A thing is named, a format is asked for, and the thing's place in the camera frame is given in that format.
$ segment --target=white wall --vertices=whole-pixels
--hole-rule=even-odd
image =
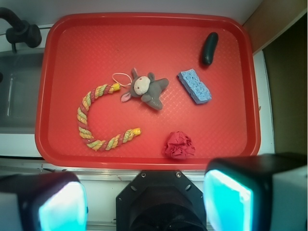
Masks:
[[[219,15],[243,24],[262,0],[0,0],[0,7],[37,25],[53,24],[73,13],[161,12]],[[10,25],[0,20],[0,34]]]

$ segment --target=blue sponge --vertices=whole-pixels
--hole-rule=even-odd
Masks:
[[[182,71],[178,77],[197,104],[206,103],[212,99],[209,89],[200,81],[195,70]]]

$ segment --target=crumpled red paper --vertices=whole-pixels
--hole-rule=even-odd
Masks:
[[[168,157],[184,160],[193,156],[195,151],[191,138],[184,132],[177,131],[170,133],[163,153]]]

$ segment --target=stuffed animal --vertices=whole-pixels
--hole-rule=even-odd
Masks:
[[[122,102],[127,102],[131,97],[141,97],[141,100],[156,110],[162,110],[163,104],[159,100],[162,91],[168,86],[169,81],[166,78],[155,80],[153,73],[148,76],[138,76],[137,70],[132,69],[133,81],[129,92],[121,96]]]

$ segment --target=faucet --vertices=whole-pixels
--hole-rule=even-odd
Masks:
[[[10,9],[0,7],[0,18],[3,18],[12,26],[6,31],[6,39],[12,44],[13,53],[17,52],[16,43],[24,42],[28,47],[35,48],[42,42],[39,27],[20,20]]]

